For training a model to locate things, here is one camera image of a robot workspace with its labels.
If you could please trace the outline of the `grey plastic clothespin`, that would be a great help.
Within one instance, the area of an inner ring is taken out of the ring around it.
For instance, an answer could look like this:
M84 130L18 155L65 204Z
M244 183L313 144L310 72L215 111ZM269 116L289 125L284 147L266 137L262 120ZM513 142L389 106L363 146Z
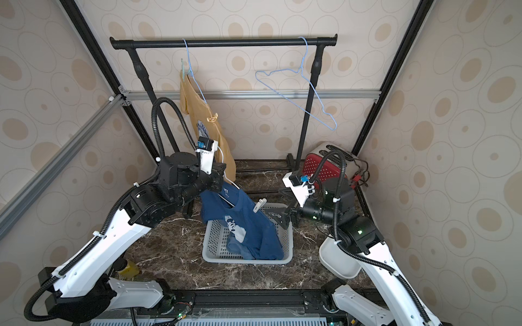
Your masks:
M267 203L267 199L266 198L261 198L255 205L254 205L254 208L253 208L253 212L254 213L258 213L258 212L262 212L262 209L263 207L266 205Z

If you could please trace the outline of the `navy blue t-shirt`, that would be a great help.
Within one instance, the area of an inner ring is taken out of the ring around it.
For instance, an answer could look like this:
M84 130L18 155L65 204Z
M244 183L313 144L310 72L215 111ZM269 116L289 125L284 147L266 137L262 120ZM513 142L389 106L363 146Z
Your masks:
M247 260L284 259L275 224L262 211L254 211L254 202L243 190L224 183L219 193L202 192L201 200L203 222L217 220L228 229L228 251Z

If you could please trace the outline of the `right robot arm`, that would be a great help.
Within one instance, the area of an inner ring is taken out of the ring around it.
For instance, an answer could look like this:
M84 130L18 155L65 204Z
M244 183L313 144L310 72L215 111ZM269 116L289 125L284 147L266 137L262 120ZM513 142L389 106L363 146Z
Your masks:
M356 192L350 181L330 178L311 185L308 176L287 173L283 195L292 199L285 209L266 214L287 229L301 219L328 225L319 248L322 265L336 280L323 289L324 309L346 312L362 325L440 325L440 319L422 302L395 263L373 220L356 212ZM348 285L361 271L383 299L377 304Z

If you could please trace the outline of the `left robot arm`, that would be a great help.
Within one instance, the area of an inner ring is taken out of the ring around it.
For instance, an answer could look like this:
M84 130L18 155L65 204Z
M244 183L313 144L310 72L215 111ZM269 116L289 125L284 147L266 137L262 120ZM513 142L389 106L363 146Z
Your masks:
M221 191L226 164L203 165L203 158L210 160L213 155L179 152L160 158L149 179L116 201L88 244L64 264L39 273L40 288L27 302L25 318L84 323L114 309L156 310L171 299L163 281L119 281L107 271L164 218L181 211L204 191Z

